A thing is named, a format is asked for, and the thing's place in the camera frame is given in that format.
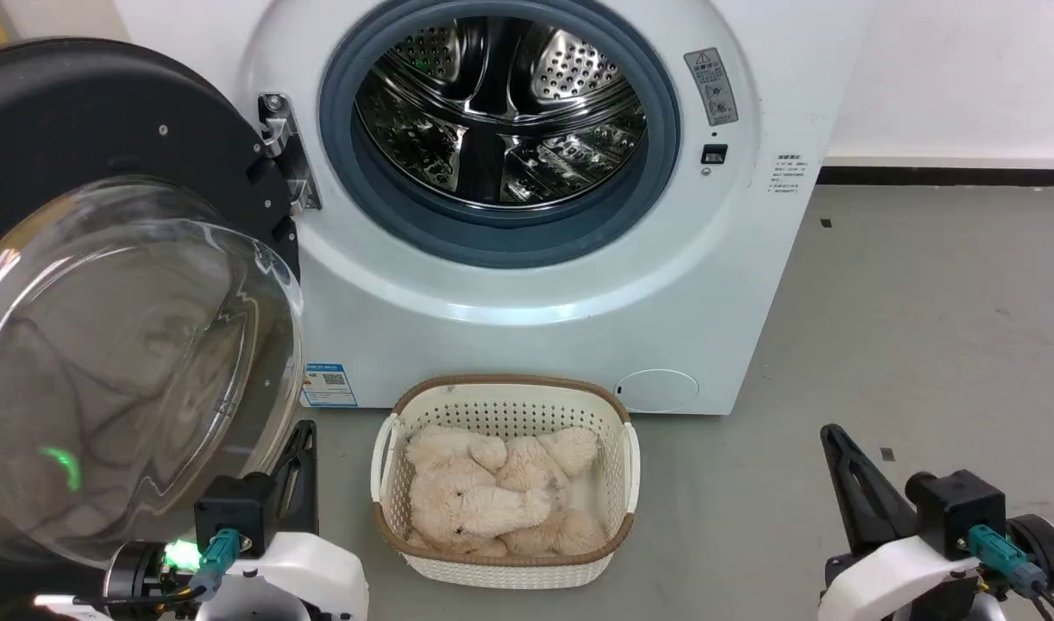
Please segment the shiny steel perforated drum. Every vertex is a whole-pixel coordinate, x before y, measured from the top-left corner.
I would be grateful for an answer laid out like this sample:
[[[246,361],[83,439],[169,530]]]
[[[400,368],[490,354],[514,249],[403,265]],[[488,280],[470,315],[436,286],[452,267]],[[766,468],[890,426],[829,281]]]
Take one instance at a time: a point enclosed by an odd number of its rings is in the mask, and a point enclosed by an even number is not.
[[[354,109],[402,177],[487,211],[572,202],[613,180],[648,131],[613,58],[520,17],[409,33],[367,73]]]

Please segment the white plastic laundry basket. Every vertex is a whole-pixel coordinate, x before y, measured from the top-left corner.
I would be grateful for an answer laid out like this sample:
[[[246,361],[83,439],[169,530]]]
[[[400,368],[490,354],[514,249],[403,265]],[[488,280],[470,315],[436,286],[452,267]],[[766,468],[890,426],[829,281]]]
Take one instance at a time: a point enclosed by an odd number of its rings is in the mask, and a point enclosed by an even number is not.
[[[586,474],[572,479],[572,504],[599,520],[603,545],[590,554],[472,559],[408,543],[414,469],[405,462],[406,443],[433,424],[503,441],[573,428],[593,432],[599,457]],[[374,522],[413,570],[431,580],[491,589],[578,588],[593,582],[632,530],[640,483],[640,440],[617,397],[583,381],[522,374],[448,376],[413,386],[382,422],[370,469]]]

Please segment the white front-load washing machine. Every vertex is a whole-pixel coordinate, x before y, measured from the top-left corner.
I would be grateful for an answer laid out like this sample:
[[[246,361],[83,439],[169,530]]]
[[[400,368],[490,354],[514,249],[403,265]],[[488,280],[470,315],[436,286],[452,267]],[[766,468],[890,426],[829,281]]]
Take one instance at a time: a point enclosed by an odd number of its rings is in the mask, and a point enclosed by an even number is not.
[[[351,201],[323,150],[323,70],[382,0],[116,0],[130,42],[180,60],[260,122],[290,98],[321,210],[295,216],[306,363],[341,363],[358,406],[451,374],[613,386],[689,374],[681,413],[731,413],[877,0],[603,0],[649,40],[681,106],[674,176],[642,220],[575,260],[442,260]],[[710,127],[686,53],[716,47],[737,122]],[[725,163],[700,164],[705,144]]]

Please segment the round white filter cover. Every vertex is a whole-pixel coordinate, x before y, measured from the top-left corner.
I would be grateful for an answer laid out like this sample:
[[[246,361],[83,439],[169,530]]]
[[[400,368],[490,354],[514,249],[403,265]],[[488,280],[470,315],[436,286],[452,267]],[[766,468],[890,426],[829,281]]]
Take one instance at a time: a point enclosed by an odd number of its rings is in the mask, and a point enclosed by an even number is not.
[[[687,373],[653,368],[620,379],[613,386],[613,393],[632,412],[676,413],[698,397],[700,386]]]

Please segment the black wall baseboard strip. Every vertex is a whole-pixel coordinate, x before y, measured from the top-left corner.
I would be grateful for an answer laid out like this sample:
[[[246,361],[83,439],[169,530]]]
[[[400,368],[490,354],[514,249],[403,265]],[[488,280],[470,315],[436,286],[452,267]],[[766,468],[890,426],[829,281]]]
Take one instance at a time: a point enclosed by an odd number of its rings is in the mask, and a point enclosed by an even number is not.
[[[816,185],[1054,188],[1054,169],[983,166],[823,166]]]

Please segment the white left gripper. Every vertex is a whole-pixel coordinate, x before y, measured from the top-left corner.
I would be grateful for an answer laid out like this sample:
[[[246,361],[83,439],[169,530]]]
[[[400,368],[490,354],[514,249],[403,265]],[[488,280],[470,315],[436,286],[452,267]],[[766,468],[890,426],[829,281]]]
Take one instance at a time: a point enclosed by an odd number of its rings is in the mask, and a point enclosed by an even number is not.
[[[368,621],[362,561],[318,537],[317,424],[296,423],[273,469],[276,533],[240,559],[195,621]]]

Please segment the metal door hinge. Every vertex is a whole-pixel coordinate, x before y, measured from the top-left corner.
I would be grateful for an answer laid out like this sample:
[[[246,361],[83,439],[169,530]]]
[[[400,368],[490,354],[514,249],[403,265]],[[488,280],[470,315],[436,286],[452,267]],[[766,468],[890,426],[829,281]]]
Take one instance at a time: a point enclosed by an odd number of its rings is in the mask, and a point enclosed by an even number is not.
[[[282,173],[291,216],[302,215],[307,210],[321,210],[321,193],[311,171],[290,98],[281,93],[264,93],[258,106],[264,150]]]

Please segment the black washing machine door glass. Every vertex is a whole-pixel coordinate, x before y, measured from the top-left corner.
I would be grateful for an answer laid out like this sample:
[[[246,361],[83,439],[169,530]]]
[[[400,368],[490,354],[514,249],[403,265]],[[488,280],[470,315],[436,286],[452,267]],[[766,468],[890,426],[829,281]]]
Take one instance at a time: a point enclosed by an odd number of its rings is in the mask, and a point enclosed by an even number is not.
[[[304,302],[286,177],[191,67],[0,47],[0,561],[105,568],[270,471]]]

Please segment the grey warning sticker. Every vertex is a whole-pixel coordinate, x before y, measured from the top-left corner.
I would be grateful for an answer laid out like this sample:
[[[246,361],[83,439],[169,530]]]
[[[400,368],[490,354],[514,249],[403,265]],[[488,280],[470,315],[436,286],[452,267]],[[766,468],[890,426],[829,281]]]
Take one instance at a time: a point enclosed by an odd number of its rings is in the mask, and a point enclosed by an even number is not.
[[[710,127],[737,122],[737,104],[731,90],[731,79],[716,47],[701,48],[684,55],[692,82],[703,102]]]

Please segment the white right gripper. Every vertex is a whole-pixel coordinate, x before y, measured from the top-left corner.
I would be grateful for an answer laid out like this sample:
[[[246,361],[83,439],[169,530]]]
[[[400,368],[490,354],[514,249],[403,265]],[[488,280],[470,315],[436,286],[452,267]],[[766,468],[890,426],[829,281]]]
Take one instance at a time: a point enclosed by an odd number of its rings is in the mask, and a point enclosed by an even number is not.
[[[925,539],[911,537],[916,511],[841,425],[824,425],[819,436],[848,554],[866,557],[831,582],[820,597],[818,621],[881,621],[952,573],[979,566],[973,556],[949,561]]]

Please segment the blue white energy label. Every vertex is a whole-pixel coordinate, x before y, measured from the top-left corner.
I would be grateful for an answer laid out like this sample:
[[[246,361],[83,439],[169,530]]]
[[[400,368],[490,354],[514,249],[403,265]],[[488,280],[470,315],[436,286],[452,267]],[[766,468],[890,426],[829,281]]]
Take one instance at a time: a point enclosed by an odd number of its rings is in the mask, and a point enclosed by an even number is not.
[[[341,363],[306,363],[301,404],[310,408],[357,408],[357,397]]]

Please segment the beige plush teddy bear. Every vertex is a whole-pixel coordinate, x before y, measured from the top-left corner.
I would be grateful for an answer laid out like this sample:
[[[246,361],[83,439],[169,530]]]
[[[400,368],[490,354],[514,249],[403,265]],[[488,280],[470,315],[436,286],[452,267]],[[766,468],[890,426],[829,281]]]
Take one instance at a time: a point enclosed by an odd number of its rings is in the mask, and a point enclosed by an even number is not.
[[[572,506],[572,480],[599,457],[591,430],[483,436],[429,425],[411,436],[408,543],[440,554],[584,555],[605,546],[599,520]]]

